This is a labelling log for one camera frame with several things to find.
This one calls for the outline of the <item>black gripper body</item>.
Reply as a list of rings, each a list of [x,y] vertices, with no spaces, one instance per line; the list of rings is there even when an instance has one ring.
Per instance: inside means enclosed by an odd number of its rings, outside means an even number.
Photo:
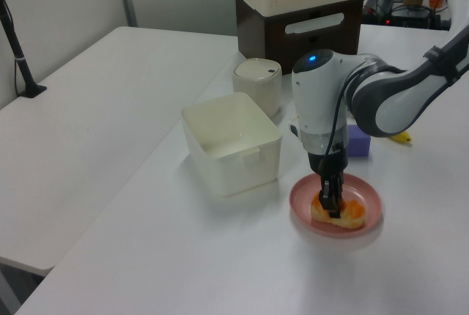
[[[347,148],[343,143],[334,144],[326,155],[308,153],[308,158],[312,171],[320,176],[321,182],[343,183],[348,164]]]

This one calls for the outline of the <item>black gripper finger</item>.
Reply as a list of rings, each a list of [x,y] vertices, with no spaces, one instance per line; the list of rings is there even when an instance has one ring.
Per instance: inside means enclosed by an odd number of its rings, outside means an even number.
[[[333,178],[333,201],[336,206],[341,204],[344,184],[344,171],[334,174]]]
[[[341,217],[341,207],[340,205],[336,206],[333,201],[333,178],[323,179],[321,181],[319,201],[330,218]]]

